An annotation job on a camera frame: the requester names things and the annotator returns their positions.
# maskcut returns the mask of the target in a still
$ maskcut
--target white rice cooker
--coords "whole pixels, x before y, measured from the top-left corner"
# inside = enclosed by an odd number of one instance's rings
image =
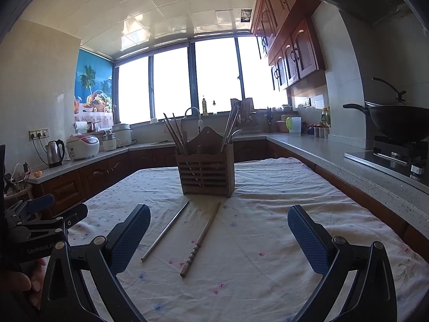
[[[116,136],[117,147],[121,148],[132,144],[131,128],[128,123],[117,123],[112,127],[112,133]]]
[[[77,134],[67,139],[66,147],[72,160],[80,160],[97,155],[100,142],[90,134]]]

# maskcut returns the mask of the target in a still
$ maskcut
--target bottle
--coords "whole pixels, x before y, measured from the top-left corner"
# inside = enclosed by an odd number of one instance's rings
[[[209,116],[209,113],[207,112],[207,102],[204,97],[202,98],[202,116]]]
[[[328,112],[328,108],[323,108],[323,111],[322,111],[322,117],[321,117],[321,119],[320,119],[320,121],[321,121],[321,123],[323,124],[323,126],[325,126],[326,125],[326,113]]]
[[[326,123],[328,124],[328,125],[331,125],[331,111],[330,111],[330,108],[328,107],[328,111],[327,111],[327,113],[326,113]]]

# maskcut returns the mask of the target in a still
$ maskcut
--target wok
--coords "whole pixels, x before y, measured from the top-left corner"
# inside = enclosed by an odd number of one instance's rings
[[[359,104],[344,104],[370,116],[384,135],[398,144],[419,142],[429,136],[429,109],[414,106],[381,105],[364,108]]]

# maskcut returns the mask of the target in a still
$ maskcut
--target stainless steel kettle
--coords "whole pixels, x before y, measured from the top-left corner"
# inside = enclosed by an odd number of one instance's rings
[[[60,152],[59,146],[62,147],[63,153]],[[46,154],[48,155],[49,168],[61,166],[63,163],[66,148],[62,140],[52,140],[46,145]]]

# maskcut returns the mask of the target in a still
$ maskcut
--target fingernail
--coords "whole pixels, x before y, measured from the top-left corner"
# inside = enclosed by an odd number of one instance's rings
[[[39,281],[33,281],[33,289],[36,292],[40,291],[40,282]]]
[[[35,296],[31,296],[29,298],[29,302],[31,303],[31,305],[33,305],[34,307],[37,307],[37,305],[39,304],[39,299],[37,299]]]

